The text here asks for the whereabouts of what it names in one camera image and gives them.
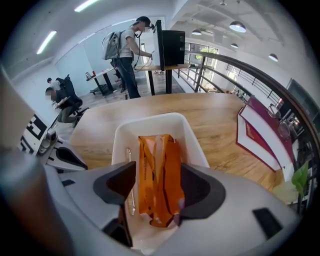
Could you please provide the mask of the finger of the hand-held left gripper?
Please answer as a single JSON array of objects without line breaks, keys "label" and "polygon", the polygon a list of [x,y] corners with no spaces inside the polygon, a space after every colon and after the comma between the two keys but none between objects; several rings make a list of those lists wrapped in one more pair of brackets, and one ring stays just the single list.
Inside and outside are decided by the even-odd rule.
[{"label": "finger of the hand-held left gripper", "polygon": [[88,166],[67,147],[54,147],[46,164],[58,173],[70,173],[88,170]]}]

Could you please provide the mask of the white desk with black legs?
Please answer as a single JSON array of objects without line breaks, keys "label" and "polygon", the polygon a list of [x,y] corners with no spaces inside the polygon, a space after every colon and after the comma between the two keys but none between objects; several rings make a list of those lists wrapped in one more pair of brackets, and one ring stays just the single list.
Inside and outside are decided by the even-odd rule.
[{"label": "white desk with black legs", "polygon": [[[108,72],[113,71],[113,70],[114,70],[114,68],[109,68],[109,69],[101,71],[100,73],[92,72],[92,76],[89,76],[90,74],[87,72],[85,74],[86,81],[87,82],[95,81],[95,83],[96,83],[96,88],[90,90],[89,93],[93,94],[94,96],[97,93],[100,93],[103,97],[105,97],[106,95],[113,94],[113,93],[117,92],[117,89],[115,89],[115,87],[111,83],[109,76],[108,76]],[[104,83],[100,83],[98,81],[98,78],[100,78],[100,77],[103,77]]]}]

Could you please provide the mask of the green plant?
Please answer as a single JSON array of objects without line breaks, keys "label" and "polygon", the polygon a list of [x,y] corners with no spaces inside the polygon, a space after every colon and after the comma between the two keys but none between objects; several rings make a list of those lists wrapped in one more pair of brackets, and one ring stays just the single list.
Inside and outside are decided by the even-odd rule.
[{"label": "green plant", "polygon": [[309,161],[306,161],[287,181],[273,188],[272,193],[285,204],[289,205],[304,197],[304,189],[308,180]]}]

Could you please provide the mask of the black monitor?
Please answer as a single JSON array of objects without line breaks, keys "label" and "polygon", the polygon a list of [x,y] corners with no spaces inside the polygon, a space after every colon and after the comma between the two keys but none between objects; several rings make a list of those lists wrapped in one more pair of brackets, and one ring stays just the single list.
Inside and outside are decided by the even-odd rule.
[{"label": "black monitor", "polygon": [[163,30],[162,21],[157,20],[152,35],[154,43],[152,62],[155,66],[164,68],[185,63],[184,31]]}]

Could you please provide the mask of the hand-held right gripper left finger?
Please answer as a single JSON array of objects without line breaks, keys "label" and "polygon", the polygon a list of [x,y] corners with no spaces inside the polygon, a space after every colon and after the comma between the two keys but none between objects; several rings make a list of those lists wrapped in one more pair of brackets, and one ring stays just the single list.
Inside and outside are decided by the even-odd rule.
[{"label": "hand-held right gripper left finger", "polygon": [[122,245],[131,248],[132,237],[126,217],[125,202],[136,182],[136,162],[122,162],[110,166],[111,171],[93,182],[93,191],[106,204],[118,206],[115,217],[102,231]]}]

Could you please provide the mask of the black office chair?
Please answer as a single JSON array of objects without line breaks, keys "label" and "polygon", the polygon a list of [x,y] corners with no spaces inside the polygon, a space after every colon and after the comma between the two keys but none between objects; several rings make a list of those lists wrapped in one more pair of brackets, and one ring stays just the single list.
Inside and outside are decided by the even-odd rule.
[{"label": "black office chair", "polygon": [[71,99],[73,104],[78,104],[78,108],[73,112],[77,117],[82,117],[86,110],[89,108],[82,108],[83,100],[80,99],[74,90],[73,83],[68,74],[64,79],[57,77],[56,81],[59,82],[60,88],[66,93],[66,95]]}]

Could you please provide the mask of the large black pendant lamp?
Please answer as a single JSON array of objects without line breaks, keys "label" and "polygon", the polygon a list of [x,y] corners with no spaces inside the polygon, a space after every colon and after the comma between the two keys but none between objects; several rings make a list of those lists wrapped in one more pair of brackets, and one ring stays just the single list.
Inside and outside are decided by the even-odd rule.
[{"label": "large black pendant lamp", "polygon": [[245,25],[242,22],[237,20],[232,21],[229,25],[229,28],[239,33],[245,33],[247,31]]}]

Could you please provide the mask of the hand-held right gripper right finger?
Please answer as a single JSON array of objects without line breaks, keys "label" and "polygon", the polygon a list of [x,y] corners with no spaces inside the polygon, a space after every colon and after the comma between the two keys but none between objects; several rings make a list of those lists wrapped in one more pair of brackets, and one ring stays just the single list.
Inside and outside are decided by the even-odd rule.
[{"label": "hand-held right gripper right finger", "polygon": [[182,220],[202,220],[214,214],[224,203],[226,189],[204,166],[182,163],[180,186],[184,193]]}]

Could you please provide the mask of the orange packet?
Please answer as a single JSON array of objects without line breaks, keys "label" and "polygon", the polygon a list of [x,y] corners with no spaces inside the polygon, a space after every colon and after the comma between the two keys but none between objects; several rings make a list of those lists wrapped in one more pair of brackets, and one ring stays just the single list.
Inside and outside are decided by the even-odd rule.
[{"label": "orange packet", "polygon": [[180,214],[181,149],[170,134],[139,136],[138,210],[157,228],[174,225]]}]

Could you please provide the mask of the maroon and white book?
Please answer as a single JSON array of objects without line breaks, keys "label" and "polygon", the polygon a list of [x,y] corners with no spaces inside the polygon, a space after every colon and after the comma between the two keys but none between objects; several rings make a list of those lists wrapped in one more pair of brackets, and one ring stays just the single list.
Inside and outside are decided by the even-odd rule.
[{"label": "maroon and white book", "polygon": [[291,136],[285,141],[278,132],[276,120],[268,107],[254,96],[237,114],[236,144],[268,166],[282,170],[285,180],[294,173],[294,151]]}]

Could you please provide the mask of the wooden desk with black legs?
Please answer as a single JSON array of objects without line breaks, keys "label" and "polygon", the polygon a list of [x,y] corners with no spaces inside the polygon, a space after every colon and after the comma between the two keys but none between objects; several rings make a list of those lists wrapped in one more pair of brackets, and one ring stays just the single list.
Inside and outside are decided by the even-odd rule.
[{"label": "wooden desk with black legs", "polygon": [[148,81],[150,86],[151,95],[155,96],[155,87],[154,87],[154,80],[153,80],[153,72],[154,71],[163,71],[165,73],[165,93],[171,94],[172,93],[172,79],[173,79],[173,70],[180,70],[180,69],[187,69],[190,67],[188,62],[184,64],[178,65],[170,65],[165,67],[160,67],[154,65],[152,62],[145,63],[141,65],[137,65],[133,68],[135,72],[147,72],[148,73]]}]

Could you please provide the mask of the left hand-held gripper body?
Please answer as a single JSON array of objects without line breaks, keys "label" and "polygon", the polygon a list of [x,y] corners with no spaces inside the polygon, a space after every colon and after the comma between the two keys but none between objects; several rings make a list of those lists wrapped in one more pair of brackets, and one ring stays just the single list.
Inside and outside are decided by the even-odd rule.
[{"label": "left hand-held gripper body", "polygon": [[34,114],[19,140],[19,150],[39,157],[43,164],[52,164],[58,141],[56,131]]}]

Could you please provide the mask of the wooden table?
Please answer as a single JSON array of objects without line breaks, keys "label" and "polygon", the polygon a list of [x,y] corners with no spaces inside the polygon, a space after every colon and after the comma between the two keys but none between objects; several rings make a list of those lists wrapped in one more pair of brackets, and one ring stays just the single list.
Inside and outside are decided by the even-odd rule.
[{"label": "wooden table", "polygon": [[211,52],[188,51],[186,54],[189,58],[191,56],[199,56],[200,59],[197,59],[196,62],[192,62],[188,59],[186,61],[187,73],[184,71],[177,71],[176,73],[178,78],[183,74],[183,80],[195,93],[197,93],[199,89],[206,93],[209,91],[202,85],[202,81],[208,82],[218,92],[224,93],[221,86],[205,77],[205,72],[208,70],[229,81],[237,88],[241,89],[247,96],[255,95],[251,89],[245,88],[239,82],[231,79],[220,71],[217,71],[213,66],[207,65],[207,59],[212,59],[216,62],[221,61],[227,64],[228,67],[234,67],[238,71],[239,75],[242,73],[245,74],[245,78],[252,77],[251,84],[253,86],[257,85],[259,90],[262,89],[262,94],[264,96],[271,97],[272,103],[276,103],[280,108],[287,110],[287,115],[289,113],[295,115],[302,125],[300,133],[296,136],[302,137],[302,147],[306,149],[305,151],[299,150],[298,157],[301,158],[302,161],[310,160],[312,170],[312,175],[307,178],[309,188],[303,189],[304,191],[308,191],[308,196],[305,198],[307,201],[305,208],[309,208],[313,203],[319,203],[320,205],[320,138],[317,135],[316,127],[307,115],[303,105],[300,104],[299,101],[278,81],[250,64],[229,56]]}]

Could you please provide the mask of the white plastic tray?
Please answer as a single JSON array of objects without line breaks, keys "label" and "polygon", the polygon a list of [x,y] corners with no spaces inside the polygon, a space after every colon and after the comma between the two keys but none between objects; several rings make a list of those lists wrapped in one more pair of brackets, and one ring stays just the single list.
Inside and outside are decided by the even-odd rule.
[{"label": "white plastic tray", "polygon": [[[126,121],[115,131],[112,161],[113,165],[135,161],[139,162],[139,136],[157,136],[169,134],[177,140],[183,163],[208,167],[209,163],[187,119],[180,113],[172,112]],[[139,178],[129,193],[125,204],[128,230],[132,239],[132,249],[151,256],[178,227],[171,223],[169,227],[154,227],[147,216],[139,214]]]}]

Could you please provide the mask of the ceiling tube light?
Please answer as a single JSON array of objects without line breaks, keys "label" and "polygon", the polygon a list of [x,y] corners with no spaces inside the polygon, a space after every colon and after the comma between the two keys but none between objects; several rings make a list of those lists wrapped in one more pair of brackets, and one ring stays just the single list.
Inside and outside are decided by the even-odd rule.
[{"label": "ceiling tube light", "polygon": [[53,39],[53,37],[56,35],[56,33],[57,33],[57,31],[53,30],[46,36],[46,38],[41,43],[40,47],[38,48],[38,50],[36,52],[37,55],[40,55],[45,50],[45,48],[50,43],[50,41]]},{"label": "ceiling tube light", "polygon": [[100,0],[87,0],[83,3],[81,3],[79,6],[77,6],[74,11],[77,13],[82,12],[83,10],[85,10],[86,8],[90,7],[91,5],[95,4],[96,2],[98,2]]}]

